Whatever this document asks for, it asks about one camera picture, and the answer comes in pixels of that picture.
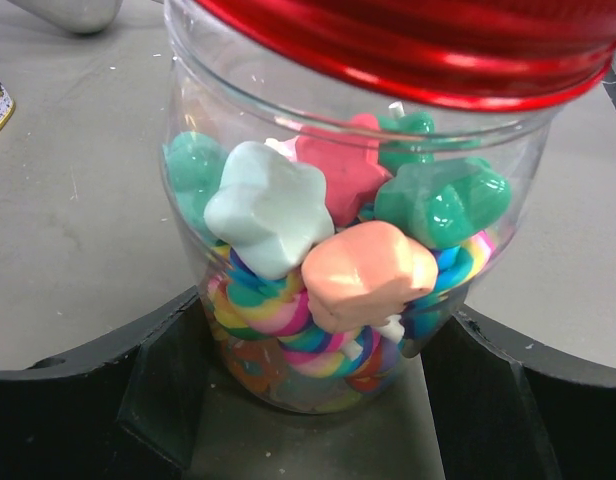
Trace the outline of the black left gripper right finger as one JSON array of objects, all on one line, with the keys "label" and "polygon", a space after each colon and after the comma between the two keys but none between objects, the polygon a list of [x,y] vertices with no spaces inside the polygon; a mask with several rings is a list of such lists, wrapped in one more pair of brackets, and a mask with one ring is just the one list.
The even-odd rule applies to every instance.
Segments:
[{"label": "black left gripper right finger", "polygon": [[422,351],[448,479],[616,479],[616,369],[459,310]]}]

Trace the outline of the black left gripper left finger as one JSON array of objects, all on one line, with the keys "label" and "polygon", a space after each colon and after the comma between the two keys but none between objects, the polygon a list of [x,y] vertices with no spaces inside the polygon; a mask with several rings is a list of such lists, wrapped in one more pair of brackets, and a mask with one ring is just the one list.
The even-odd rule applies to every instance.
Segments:
[{"label": "black left gripper left finger", "polygon": [[208,362],[191,288],[23,370],[0,371],[0,479],[181,479]]}]

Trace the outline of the clear plastic jar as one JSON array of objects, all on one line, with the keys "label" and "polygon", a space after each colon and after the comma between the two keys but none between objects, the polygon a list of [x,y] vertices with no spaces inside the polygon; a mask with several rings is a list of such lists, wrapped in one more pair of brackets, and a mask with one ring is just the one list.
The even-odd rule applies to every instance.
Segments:
[{"label": "clear plastic jar", "polygon": [[557,107],[366,90],[168,1],[160,173],[230,374],[284,410],[377,396],[515,236]]}]

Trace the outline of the red jar lid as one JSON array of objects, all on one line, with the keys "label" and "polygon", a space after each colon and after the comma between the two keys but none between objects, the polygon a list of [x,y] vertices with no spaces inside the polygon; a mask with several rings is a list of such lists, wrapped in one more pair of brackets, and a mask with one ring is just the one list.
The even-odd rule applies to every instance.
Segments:
[{"label": "red jar lid", "polygon": [[331,78],[455,110],[547,109],[616,50],[616,1],[204,1],[257,44]]}]

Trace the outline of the silver metal scoop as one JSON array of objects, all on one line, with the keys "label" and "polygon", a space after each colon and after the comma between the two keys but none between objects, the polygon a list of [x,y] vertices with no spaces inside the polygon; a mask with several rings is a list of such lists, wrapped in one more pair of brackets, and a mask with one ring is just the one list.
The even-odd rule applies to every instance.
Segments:
[{"label": "silver metal scoop", "polygon": [[122,0],[8,0],[9,3],[64,31],[96,34],[117,17]]}]

